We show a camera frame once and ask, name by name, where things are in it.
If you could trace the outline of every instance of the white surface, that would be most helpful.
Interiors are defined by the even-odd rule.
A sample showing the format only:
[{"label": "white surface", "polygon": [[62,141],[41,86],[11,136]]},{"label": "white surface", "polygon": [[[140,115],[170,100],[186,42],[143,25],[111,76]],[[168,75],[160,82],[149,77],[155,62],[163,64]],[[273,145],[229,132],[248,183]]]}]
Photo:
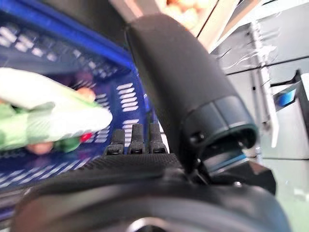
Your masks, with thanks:
[{"label": "white surface", "polygon": [[195,27],[193,27],[190,31],[194,36],[197,36],[198,33],[201,31],[202,27],[205,24],[205,21],[211,14],[213,8],[215,7],[217,1],[219,0],[209,0],[209,7],[205,10],[203,10],[201,13],[199,13],[199,22],[196,24]]},{"label": "white surface", "polygon": [[309,100],[309,73],[304,73],[301,75],[301,80],[306,92],[307,99]]},{"label": "white surface", "polygon": [[276,198],[281,203],[294,232],[308,232],[309,160],[265,159],[277,182]]},{"label": "white surface", "polygon": [[277,112],[280,131],[278,144],[271,148],[270,137],[263,134],[263,157],[279,159],[309,159],[309,140],[298,100]]},{"label": "white surface", "polygon": [[238,3],[238,0],[219,0],[198,37],[198,40],[208,52],[212,52],[216,48],[216,42],[220,38]]},{"label": "white surface", "polygon": [[305,3],[308,3],[309,0],[277,0],[266,5],[260,5],[251,11],[246,17],[244,17],[239,23],[238,26],[245,25],[254,20],[265,18],[267,16],[285,11],[292,7],[296,7]]},{"label": "white surface", "polygon": [[235,11],[233,12],[232,17],[228,21],[224,31],[222,32],[220,39],[216,43],[216,47],[220,45],[228,36],[231,35],[238,27],[239,22],[242,21],[246,15],[250,14],[250,12],[257,6],[262,4],[261,0],[246,0],[243,1],[240,5],[237,6]]},{"label": "white surface", "polygon": [[[250,23],[250,33],[252,34],[254,48],[257,50],[262,50],[265,46],[263,44],[264,41],[262,40],[260,32],[260,24],[257,21]],[[258,54],[256,58],[260,66],[267,64],[267,56]],[[267,112],[267,127],[265,127],[265,131],[271,135],[271,147],[276,147],[279,135],[279,121],[276,113],[275,102],[270,89],[270,75],[268,68],[263,67],[259,69],[258,76],[260,81],[260,88],[263,93],[262,97]]]}]

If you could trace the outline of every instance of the black plastic casing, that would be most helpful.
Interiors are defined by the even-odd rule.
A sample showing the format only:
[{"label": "black plastic casing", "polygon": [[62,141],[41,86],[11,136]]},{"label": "black plastic casing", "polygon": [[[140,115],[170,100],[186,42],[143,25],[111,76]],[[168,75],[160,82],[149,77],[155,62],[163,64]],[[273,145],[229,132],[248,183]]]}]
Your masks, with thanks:
[{"label": "black plastic casing", "polygon": [[102,156],[47,179],[15,208],[10,231],[151,231],[128,229],[146,217],[165,220],[173,232],[291,232],[268,191],[193,184],[174,154]]},{"label": "black plastic casing", "polygon": [[254,145],[257,128],[248,110],[186,28],[163,14],[144,16],[128,26],[126,39],[169,146],[187,171],[224,137]]}]

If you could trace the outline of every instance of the blue crate rim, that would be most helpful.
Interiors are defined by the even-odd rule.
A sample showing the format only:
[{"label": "blue crate rim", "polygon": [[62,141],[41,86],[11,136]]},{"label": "blue crate rim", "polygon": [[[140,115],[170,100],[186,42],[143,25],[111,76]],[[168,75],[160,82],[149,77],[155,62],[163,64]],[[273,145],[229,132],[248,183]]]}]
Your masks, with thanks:
[{"label": "blue crate rim", "polygon": [[25,2],[23,0],[0,0],[0,10],[41,28],[48,28],[50,32],[61,35],[72,43],[107,57],[131,70],[135,69],[131,55],[126,50],[42,3],[34,0],[28,0],[27,4]]}]

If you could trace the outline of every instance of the blue plastic crate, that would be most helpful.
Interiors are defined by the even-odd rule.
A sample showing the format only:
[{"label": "blue plastic crate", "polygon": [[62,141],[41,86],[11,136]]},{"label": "blue plastic crate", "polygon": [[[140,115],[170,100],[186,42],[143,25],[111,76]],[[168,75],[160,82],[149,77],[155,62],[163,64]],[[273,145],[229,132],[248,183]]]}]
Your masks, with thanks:
[{"label": "blue plastic crate", "polygon": [[40,73],[73,89],[90,87],[113,115],[107,128],[70,153],[0,152],[0,191],[83,166],[102,155],[114,129],[126,130],[128,147],[132,124],[146,124],[144,92],[130,54],[36,1],[0,0],[0,67]]}]

